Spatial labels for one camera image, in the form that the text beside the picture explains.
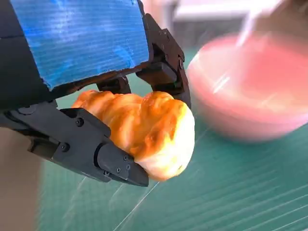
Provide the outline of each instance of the bread roll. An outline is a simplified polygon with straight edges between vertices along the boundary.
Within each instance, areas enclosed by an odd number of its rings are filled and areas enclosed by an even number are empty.
[[[111,129],[110,139],[134,157],[149,177],[165,181],[187,167],[194,149],[189,107],[165,92],[112,94],[89,90],[73,108],[84,108]]]

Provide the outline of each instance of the green cutting mat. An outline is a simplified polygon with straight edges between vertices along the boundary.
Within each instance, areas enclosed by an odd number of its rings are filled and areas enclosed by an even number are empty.
[[[188,61],[195,53],[186,53]],[[135,93],[150,87],[129,78]],[[69,107],[77,95],[58,101]],[[300,231],[308,227],[308,127],[259,145],[226,141],[193,103],[188,168],[148,188],[98,183],[46,162],[39,231]]]

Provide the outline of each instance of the screw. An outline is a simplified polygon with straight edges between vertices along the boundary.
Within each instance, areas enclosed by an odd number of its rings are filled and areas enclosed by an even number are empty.
[[[83,121],[82,118],[78,118],[78,119],[76,120],[76,125],[77,125],[77,127],[82,127],[83,124],[84,124],[84,121]]]
[[[61,146],[62,152],[66,153],[69,150],[69,144],[68,143],[64,143]]]
[[[184,69],[183,60],[179,58],[180,69]]]

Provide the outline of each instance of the pink bowl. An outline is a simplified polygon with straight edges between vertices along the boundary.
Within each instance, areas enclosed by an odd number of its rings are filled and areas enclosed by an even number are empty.
[[[308,48],[271,36],[237,36],[206,44],[188,68],[207,122],[248,141],[279,138],[308,122]]]

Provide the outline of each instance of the blue padded cover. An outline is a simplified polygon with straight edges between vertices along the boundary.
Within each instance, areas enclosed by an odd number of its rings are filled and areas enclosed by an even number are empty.
[[[39,74],[52,90],[149,60],[136,0],[11,0]]]

